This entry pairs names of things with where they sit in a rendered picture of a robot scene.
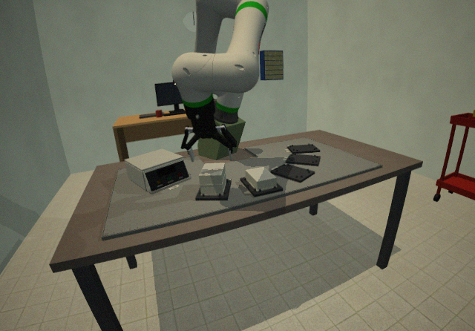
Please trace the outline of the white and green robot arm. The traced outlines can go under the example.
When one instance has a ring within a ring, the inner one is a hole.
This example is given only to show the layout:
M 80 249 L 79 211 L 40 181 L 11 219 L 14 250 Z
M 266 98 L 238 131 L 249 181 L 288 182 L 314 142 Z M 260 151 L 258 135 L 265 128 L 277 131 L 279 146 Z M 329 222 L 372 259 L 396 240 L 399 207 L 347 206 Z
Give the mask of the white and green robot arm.
M 243 94 L 259 79 L 259 46 L 269 5 L 267 0 L 195 1 L 194 52 L 176 59 L 172 78 L 190 120 L 203 121 L 214 115 L 218 122 L 235 124 Z M 224 18 L 235 20 L 234 32 L 227 52 L 216 53 Z

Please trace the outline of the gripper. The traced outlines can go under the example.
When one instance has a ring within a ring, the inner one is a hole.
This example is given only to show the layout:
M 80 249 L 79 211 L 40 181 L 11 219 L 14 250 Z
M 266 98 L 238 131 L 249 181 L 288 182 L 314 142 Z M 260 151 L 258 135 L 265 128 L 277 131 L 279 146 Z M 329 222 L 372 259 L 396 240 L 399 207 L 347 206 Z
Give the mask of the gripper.
M 194 152 L 192 150 L 192 146 L 200 138 L 212 138 L 225 145 L 229 150 L 229 159 L 230 161 L 232 161 L 232 147 L 237 147 L 237 140 L 229 133 L 229 131 L 226 129 L 225 124 L 222 124 L 221 126 L 216 126 L 214 121 L 214 115 L 209 119 L 203 121 L 191 120 L 191 123 L 193 128 L 190 128 L 188 125 L 185 128 L 185 136 L 183 138 L 181 149 L 185 148 L 187 150 L 192 162 L 194 162 Z M 192 131 L 193 133 L 195 133 L 195 135 L 186 144 L 188 136 Z M 219 134 L 218 131 L 220 131 L 223 136 Z

